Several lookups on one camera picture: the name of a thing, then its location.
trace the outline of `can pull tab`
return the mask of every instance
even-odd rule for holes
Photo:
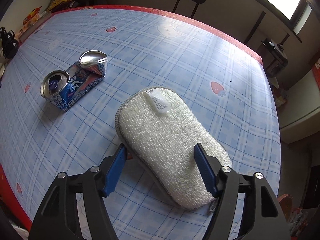
[[[58,87],[58,80],[51,80],[49,81],[49,90],[52,91],[52,90],[56,90]]]

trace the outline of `blue plaid tablecloth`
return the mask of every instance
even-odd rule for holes
[[[67,113],[47,103],[40,95],[44,77],[91,49],[108,55],[105,79]],[[79,174],[113,155],[120,143],[114,127],[118,107],[152,85],[175,90],[228,151],[233,169],[262,172],[277,194],[279,126],[260,63],[179,20],[121,9],[77,10],[56,14],[33,33],[2,82],[0,161],[31,220],[59,172]],[[230,239],[239,231],[243,197]],[[78,202],[81,217],[81,196]],[[210,221],[207,206],[185,211],[167,204],[135,160],[127,161],[105,204],[121,240],[201,239]],[[82,229],[89,238],[86,223]]]

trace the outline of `white scrubbing sponge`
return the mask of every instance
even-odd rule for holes
[[[171,109],[160,114],[148,94],[140,91],[119,108],[116,131],[174,204],[187,209],[201,207],[213,197],[207,192],[193,158],[195,144],[201,143],[221,165],[231,167],[231,160],[179,95],[162,87],[157,90]]]

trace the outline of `crushed can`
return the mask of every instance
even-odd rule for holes
[[[86,51],[79,58],[79,64],[82,68],[103,77],[106,76],[107,63],[107,55],[98,50]]]
[[[41,84],[41,96],[61,110],[67,111],[68,93],[71,87],[69,81],[69,74],[63,70],[49,73]]]

